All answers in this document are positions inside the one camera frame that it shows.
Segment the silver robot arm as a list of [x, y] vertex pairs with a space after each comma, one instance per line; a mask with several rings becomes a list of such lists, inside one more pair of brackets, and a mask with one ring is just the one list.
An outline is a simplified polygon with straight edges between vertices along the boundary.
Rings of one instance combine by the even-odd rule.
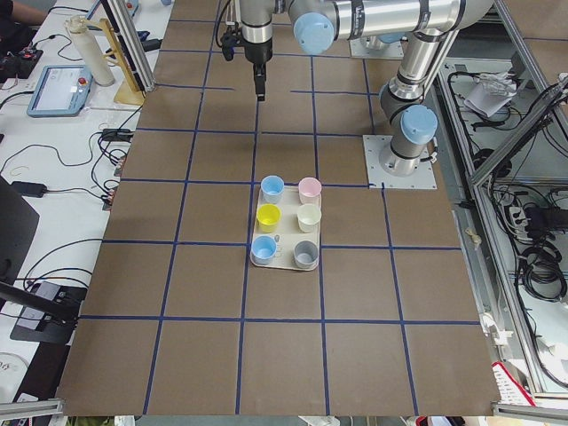
[[408, 177], [422, 150], [434, 138], [438, 118], [420, 103], [457, 32], [478, 22], [490, 1], [238, 1], [238, 29], [245, 56], [253, 65], [256, 97], [264, 100], [266, 64], [272, 58], [272, 18], [288, 15], [294, 38], [309, 55], [337, 40], [405, 35], [407, 47], [398, 71], [382, 88], [380, 102], [393, 128], [380, 153], [382, 168]]
[[372, 51], [384, 50], [393, 43], [400, 42], [406, 35], [405, 32], [389, 33], [382, 35], [368, 35], [360, 39], [361, 44]]

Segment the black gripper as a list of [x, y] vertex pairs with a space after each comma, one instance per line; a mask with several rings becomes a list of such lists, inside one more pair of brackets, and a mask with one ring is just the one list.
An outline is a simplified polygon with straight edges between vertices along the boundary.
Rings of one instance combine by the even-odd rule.
[[272, 39], [262, 43], [242, 41], [246, 59], [253, 64], [253, 79], [255, 94], [258, 102], [265, 101], [266, 95], [266, 67], [265, 64], [272, 58]]

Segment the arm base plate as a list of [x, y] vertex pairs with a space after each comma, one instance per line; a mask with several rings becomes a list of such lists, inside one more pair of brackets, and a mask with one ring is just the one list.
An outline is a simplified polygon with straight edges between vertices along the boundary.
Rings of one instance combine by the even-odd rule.
[[391, 135], [364, 135], [367, 181], [374, 189], [436, 190], [433, 163], [436, 153], [426, 145], [413, 159], [398, 157], [391, 150]]
[[383, 43], [375, 40], [373, 43], [366, 43], [363, 39], [351, 40], [350, 50], [351, 56], [358, 59], [401, 60], [404, 56], [400, 41]]

